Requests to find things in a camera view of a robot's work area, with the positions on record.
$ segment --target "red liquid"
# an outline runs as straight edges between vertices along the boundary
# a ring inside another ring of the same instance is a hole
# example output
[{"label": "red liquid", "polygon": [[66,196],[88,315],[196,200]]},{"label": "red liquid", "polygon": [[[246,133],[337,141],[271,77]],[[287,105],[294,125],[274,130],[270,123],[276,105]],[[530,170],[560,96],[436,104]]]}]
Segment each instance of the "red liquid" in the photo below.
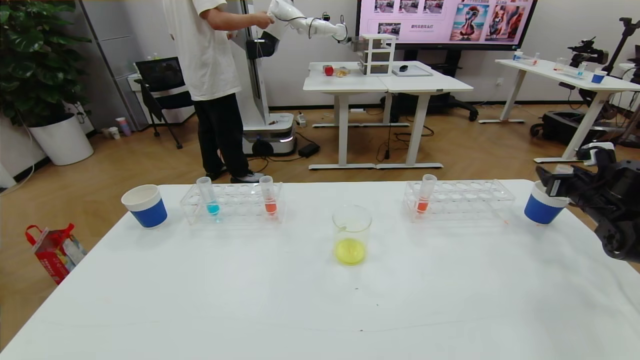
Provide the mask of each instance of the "red liquid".
[{"label": "red liquid", "polygon": [[274,214],[278,210],[278,206],[275,202],[265,203],[264,208],[267,210],[267,213]]},{"label": "red liquid", "polygon": [[426,201],[425,199],[420,199],[418,201],[418,212],[419,213],[423,213],[423,212],[427,211],[428,207],[429,207],[429,202]]}]

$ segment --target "wooden floor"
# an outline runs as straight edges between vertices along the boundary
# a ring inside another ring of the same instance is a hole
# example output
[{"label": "wooden floor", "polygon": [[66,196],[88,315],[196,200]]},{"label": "wooden floor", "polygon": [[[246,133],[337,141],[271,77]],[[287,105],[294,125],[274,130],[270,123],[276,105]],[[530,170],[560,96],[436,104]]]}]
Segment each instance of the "wooden floor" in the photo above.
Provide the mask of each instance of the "wooden floor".
[{"label": "wooden floor", "polygon": [[[264,170],[277,181],[405,181],[417,180],[426,172],[439,179],[535,179],[533,158],[560,156],[561,144],[531,139],[529,126],[548,110],[566,106],[526,106],[515,108],[515,117],[526,124],[478,124],[467,120],[468,113],[453,110],[448,115],[427,118],[435,136],[422,139],[418,162],[437,161],[439,170],[319,170],[309,171],[313,163],[337,162],[337,129],[306,127],[300,133],[316,141],[321,150],[309,159],[270,163]],[[502,106],[480,109],[480,119],[496,119]],[[310,123],[333,121],[332,110],[305,111]],[[375,114],[379,110],[370,110]],[[352,115],[351,120],[380,121],[381,114]],[[120,197],[140,184],[191,184],[202,170],[198,147],[197,121],[191,119],[176,129],[184,143],[176,150],[166,129],[154,138],[151,130],[130,138],[107,140],[102,135],[91,138],[95,154],[80,163],[66,167],[47,165],[36,172],[16,192],[1,198],[0,247],[0,349],[2,349],[55,289],[24,237],[30,224],[61,229],[69,222],[85,248],[91,249],[113,226],[125,208]],[[387,139],[385,127],[349,130],[349,161],[377,163],[376,151]],[[393,128],[396,132],[408,128]],[[391,141],[389,162],[404,162],[406,150],[401,142]],[[618,158],[640,160],[640,151],[620,147]],[[252,169],[265,165],[263,160],[251,162]],[[228,182],[229,176],[219,182]],[[580,218],[593,224],[584,215]]]}]

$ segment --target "black pants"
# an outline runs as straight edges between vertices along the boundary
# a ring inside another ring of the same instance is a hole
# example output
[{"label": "black pants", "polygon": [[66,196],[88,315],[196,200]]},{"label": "black pants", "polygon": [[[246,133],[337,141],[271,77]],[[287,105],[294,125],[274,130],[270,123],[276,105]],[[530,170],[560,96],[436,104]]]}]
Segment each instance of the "black pants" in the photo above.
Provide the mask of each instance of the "black pants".
[{"label": "black pants", "polygon": [[213,100],[194,101],[198,115],[198,139],[202,153],[202,166],[207,173],[218,173],[222,153],[227,169],[234,177],[247,176],[249,163],[242,150],[242,117],[235,94]]}]

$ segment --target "monitor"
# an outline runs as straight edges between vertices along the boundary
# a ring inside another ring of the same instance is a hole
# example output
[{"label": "monitor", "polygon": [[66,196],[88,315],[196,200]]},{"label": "monitor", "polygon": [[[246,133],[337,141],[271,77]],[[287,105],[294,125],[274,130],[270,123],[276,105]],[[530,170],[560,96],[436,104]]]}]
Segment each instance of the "monitor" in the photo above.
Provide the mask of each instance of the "monitor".
[{"label": "monitor", "polygon": [[538,0],[359,0],[356,35],[402,49],[519,49]]}]

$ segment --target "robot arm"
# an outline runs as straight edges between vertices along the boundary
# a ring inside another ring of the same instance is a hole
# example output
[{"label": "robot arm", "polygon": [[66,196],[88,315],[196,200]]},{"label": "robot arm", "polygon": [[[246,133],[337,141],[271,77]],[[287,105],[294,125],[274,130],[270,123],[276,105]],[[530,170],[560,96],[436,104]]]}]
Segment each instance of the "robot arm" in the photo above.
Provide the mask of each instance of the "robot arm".
[{"label": "robot arm", "polygon": [[254,60],[273,55],[288,27],[295,29],[301,35],[308,35],[309,38],[318,35],[332,37],[340,43],[349,42],[345,24],[332,24],[327,21],[328,15],[323,15],[323,18],[327,20],[306,17],[293,5],[293,0],[271,0],[267,14],[275,18],[275,23],[266,28],[260,38],[247,41],[246,48],[249,59]]},{"label": "robot arm", "polygon": [[571,174],[536,172],[551,197],[568,197],[598,226],[595,233],[605,253],[619,260],[640,263],[640,161],[616,162],[611,143],[591,143],[577,153],[593,173],[573,167]]}]

